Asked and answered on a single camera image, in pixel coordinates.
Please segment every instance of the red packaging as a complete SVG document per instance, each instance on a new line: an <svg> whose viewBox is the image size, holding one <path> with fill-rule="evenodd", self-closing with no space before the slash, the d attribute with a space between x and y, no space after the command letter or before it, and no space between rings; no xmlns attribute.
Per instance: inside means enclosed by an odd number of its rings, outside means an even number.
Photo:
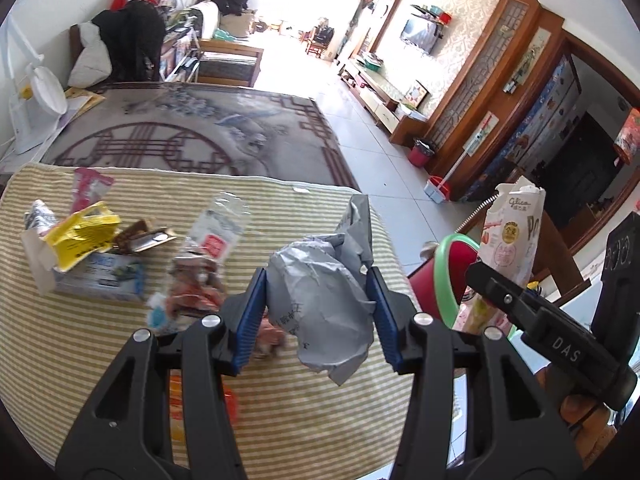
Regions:
<svg viewBox="0 0 640 480"><path fill-rule="evenodd" d="M115 179L92 168L76 168L70 214L100 202L110 190Z"/></svg>

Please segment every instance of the wallpaper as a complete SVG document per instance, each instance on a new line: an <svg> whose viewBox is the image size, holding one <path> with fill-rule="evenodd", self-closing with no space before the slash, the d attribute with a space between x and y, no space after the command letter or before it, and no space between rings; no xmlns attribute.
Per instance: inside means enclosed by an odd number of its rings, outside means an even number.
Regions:
<svg viewBox="0 0 640 480"><path fill-rule="evenodd" d="M382 75L401 92L407 91L415 80L422 83L431 95L418 110L430 117L460 72L499 1L402 0L376 51L385 62ZM436 44L431 55L400 40L407 19L417 12L411 4L438 6L453 17L445 27L444 38Z"/></svg>

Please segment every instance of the pillow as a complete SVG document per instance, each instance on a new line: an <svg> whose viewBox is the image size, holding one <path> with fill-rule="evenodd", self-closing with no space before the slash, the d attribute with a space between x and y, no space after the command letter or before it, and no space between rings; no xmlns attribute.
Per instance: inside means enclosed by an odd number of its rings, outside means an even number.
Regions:
<svg viewBox="0 0 640 480"><path fill-rule="evenodd" d="M81 23L80 40L84 50L69 76L69 86L87 88L111 75L111 59L107 46L100 39L100 28L91 22Z"/></svg>

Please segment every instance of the white fan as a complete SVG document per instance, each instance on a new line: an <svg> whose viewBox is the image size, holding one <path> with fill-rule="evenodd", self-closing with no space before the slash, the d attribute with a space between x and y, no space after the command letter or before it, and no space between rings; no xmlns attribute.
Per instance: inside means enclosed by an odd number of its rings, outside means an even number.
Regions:
<svg viewBox="0 0 640 480"><path fill-rule="evenodd" d="M29 61L26 75L33 98L20 97L9 53L10 37L14 38L15 44ZM0 31L0 49L4 70L12 81L9 112L15 132L14 150L18 154L24 153L43 143L55 131L58 120L67 110L65 92L53 72L42 66L44 56L34 50L11 15L6 17Z"/></svg>

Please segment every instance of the wooden chair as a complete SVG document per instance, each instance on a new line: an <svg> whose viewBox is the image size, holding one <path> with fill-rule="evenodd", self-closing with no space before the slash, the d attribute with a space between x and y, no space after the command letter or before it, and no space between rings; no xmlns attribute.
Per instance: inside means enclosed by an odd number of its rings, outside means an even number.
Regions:
<svg viewBox="0 0 640 480"><path fill-rule="evenodd" d="M263 48L223 40L201 40L198 83L253 87Z"/></svg>
<svg viewBox="0 0 640 480"><path fill-rule="evenodd" d="M306 43L305 53L314 54L316 57L321 57L322 53L327 49L331 39L327 42L321 43L320 41L316 41L316 34L318 33L318 28L314 27L311 31L306 32L304 37L300 40L300 43Z"/></svg>

